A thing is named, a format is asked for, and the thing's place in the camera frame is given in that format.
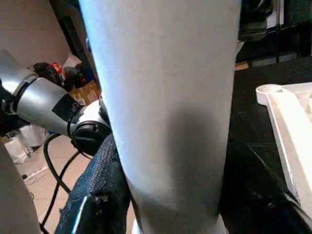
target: white plastic frame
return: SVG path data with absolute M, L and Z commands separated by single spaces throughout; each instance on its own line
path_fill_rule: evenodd
M 266 84 L 256 95 L 268 108 L 286 184 L 312 216 L 312 82 Z

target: navy fabric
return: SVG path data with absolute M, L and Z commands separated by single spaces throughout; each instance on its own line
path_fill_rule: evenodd
M 85 197 L 92 201 L 93 212 L 83 222 L 86 233 L 124 234 L 130 191 L 124 177 L 114 137 L 110 134 L 77 180 L 61 212 L 56 233 L 71 233 Z

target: black table surface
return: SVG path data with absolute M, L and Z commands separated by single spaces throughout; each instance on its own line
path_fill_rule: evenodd
M 235 72 L 220 202 L 220 211 L 229 233 L 281 233 L 279 227 L 285 223 L 283 216 L 279 218 L 278 212 L 263 215 L 266 203 L 258 202 L 259 197 L 267 202 L 267 198 L 279 194 L 275 182 L 278 181 L 282 187 L 286 184 L 269 113 L 267 107 L 257 103 L 255 89 L 263 84 L 285 85 L 311 81 L 312 58 Z
M 235 72 L 229 132 L 253 150 L 283 178 L 267 107 L 256 101 L 255 89 L 263 84 L 312 81 L 312 58 L 294 59 Z

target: white pole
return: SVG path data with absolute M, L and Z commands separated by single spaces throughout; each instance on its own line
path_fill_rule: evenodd
M 80 0 L 145 234 L 220 233 L 240 0 Z

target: red object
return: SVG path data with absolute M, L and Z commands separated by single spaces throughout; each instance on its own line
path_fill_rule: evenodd
M 54 67 L 54 69 L 57 71 L 58 74 L 63 73 L 63 68 L 59 63 L 54 62 L 51 65 Z

